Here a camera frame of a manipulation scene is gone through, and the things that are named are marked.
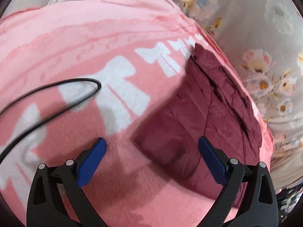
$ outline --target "blue gripper pad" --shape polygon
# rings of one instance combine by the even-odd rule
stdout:
[[[77,184],[79,188],[82,188],[84,185],[87,185],[90,182],[94,172],[96,171],[105,153],[106,153],[106,141],[103,138],[98,138],[98,140],[94,143],[94,145],[89,150],[83,151],[78,156],[76,162],[81,163],[80,166],[78,167],[78,177],[77,177]]]
[[[205,140],[204,137],[201,137],[198,141],[198,149],[216,183],[226,186],[228,183],[226,176],[227,168],[217,156],[214,150],[216,148],[208,140]]]

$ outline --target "metal screw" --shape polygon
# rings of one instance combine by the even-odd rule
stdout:
[[[266,164],[265,164],[264,162],[261,161],[261,162],[259,163],[259,166],[261,166],[262,168],[265,168],[265,167],[266,167]]]
[[[67,166],[71,166],[73,163],[74,161],[72,159],[69,159],[67,162],[65,162]]]
[[[38,166],[39,169],[43,169],[44,167],[45,167],[45,164],[43,164],[43,163]]]
[[[239,163],[239,161],[235,158],[231,158],[230,163],[232,163],[233,165],[237,165]]]

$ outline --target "folded maroon garment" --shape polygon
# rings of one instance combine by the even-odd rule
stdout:
[[[198,139],[205,135],[229,158],[256,165],[261,129],[248,97],[211,52],[196,44],[185,71],[180,88],[139,128],[135,142],[177,182],[216,199],[222,186],[214,181],[201,158]],[[242,184],[236,207],[243,192]]]

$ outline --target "floral fabric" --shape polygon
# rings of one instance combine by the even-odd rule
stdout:
[[[273,158],[303,151],[303,19],[292,0],[173,1],[237,70],[273,132]]]

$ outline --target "cable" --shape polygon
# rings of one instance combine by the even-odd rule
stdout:
[[[58,86],[58,85],[62,85],[65,83],[71,83],[71,82],[93,82],[97,84],[97,89],[94,90],[93,92],[87,94],[86,96],[84,96],[82,99],[78,100],[78,101],[74,101],[72,103],[70,103],[68,105],[68,107],[63,108],[61,111],[50,115],[49,117],[47,117],[46,119],[38,122],[37,124],[33,125],[32,127],[28,128],[27,130],[25,130],[24,132],[22,132],[20,135],[18,135],[12,142],[10,142],[6,148],[3,150],[3,152],[0,154],[0,164],[2,163],[2,161],[4,160],[4,158],[9,154],[9,152],[20,142],[22,141],[22,139],[24,139],[26,136],[28,136],[30,133],[32,133],[33,131],[35,131],[36,129],[38,129],[39,127],[45,125],[46,123],[50,122],[51,120],[55,119],[56,117],[60,116],[61,114],[65,113],[66,111],[72,109],[73,107],[79,105],[80,103],[84,102],[85,100],[89,99],[90,97],[94,96],[96,93],[98,93],[101,90],[101,82],[97,79],[93,79],[93,78],[74,78],[74,79],[67,79],[67,80],[62,80],[59,82],[55,82],[55,83],[51,83],[51,84],[47,84],[41,87],[38,87],[36,89],[33,89],[25,94],[23,94],[22,96],[16,98],[15,100],[13,100],[12,102],[10,102],[8,105],[6,105],[1,111],[0,111],[0,116],[11,106],[13,106],[14,104],[16,104],[18,101],[22,100],[25,97],[28,97],[36,92],[39,92],[41,90],[44,89],[48,89],[54,86]]]

